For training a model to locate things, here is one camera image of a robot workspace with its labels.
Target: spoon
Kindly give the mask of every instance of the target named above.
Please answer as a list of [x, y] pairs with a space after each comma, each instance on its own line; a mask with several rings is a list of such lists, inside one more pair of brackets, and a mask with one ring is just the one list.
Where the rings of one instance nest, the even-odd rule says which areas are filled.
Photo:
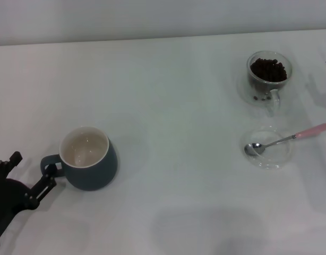
[[305, 138], [305, 137], [311, 137], [313, 135], [317, 135], [320, 134], [321, 132], [326, 131], [326, 123], [320, 124], [318, 126], [314, 126], [310, 129], [306, 129], [304, 131], [298, 132], [296, 134], [293, 134], [289, 137], [285, 137], [282, 138], [280, 140], [277, 140], [275, 142], [272, 142], [268, 145], [263, 145], [260, 143], [249, 143], [244, 147], [244, 152], [248, 155], [248, 156], [257, 156], [257, 155], [261, 155], [264, 150], [272, 145], [276, 145], [278, 143], [282, 143], [285, 141], [288, 141], [290, 139], [296, 139], [296, 138]]

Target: table surface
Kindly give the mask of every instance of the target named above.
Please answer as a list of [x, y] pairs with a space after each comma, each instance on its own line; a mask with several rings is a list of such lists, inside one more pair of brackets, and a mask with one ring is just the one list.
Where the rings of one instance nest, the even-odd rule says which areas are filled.
[[[294, 68], [274, 118], [237, 92], [259, 50]], [[256, 126], [326, 122], [325, 61], [326, 30], [0, 47], [0, 159], [24, 158], [11, 178], [34, 185], [81, 125], [105, 130], [120, 162], [95, 192], [58, 180], [0, 254], [326, 254], [326, 133], [279, 170], [239, 145]]]

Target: mug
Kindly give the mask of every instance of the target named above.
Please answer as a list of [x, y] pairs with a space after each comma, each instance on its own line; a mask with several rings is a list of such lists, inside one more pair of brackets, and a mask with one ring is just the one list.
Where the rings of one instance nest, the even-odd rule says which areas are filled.
[[97, 190], [115, 177], [118, 160], [106, 134], [95, 127], [82, 126], [71, 131], [60, 143], [59, 154], [43, 158], [46, 166], [61, 163], [55, 177], [63, 177], [81, 190]]
[[[251, 65], [257, 59], [277, 60], [282, 63], [287, 72], [287, 79], [280, 82], [270, 82], [257, 77], [251, 70]], [[250, 86], [250, 97], [254, 100], [264, 102], [269, 114], [274, 114], [279, 110], [281, 98], [279, 91], [287, 84], [291, 77], [291, 63], [288, 59], [276, 52], [261, 51], [256, 52], [247, 61], [248, 83]]]

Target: blue mug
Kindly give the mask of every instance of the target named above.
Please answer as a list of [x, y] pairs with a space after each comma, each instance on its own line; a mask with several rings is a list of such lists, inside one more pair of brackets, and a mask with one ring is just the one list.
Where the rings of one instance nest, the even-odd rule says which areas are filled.
[[95, 127], [82, 126], [71, 131], [59, 145], [59, 154], [43, 158], [41, 172], [50, 164], [61, 163], [55, 177], [65, 176], [76, 188], [97, 190], [115, 177], [118, 160], [106, 134]]

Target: mug handle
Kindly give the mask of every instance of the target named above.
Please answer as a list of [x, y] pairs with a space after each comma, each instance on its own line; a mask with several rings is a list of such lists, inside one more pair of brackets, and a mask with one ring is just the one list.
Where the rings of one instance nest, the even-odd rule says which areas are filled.
[[273, 117], [275, 113], [280, 109], [281, 99], [279, 91], [277, 89], [272, 89], [270, 91], [271, 102], [267, 103], [267, 110], [270, 117]]
[[[45, 158], [43, 158], [40, 162], [40, 170], [41, 173], [44, 175], [45, 174], [45, 167], [51, 164], [57, 164], [57, 163], [61, 163], [61, 157], [59, 156], [59, 154], [55, 154], [55, 155], [50, 155], [50, 156], [46, 156]], [[57, 173], [54, 177], [64, 177], [65, 173], [63, 169], [57, 169]]]

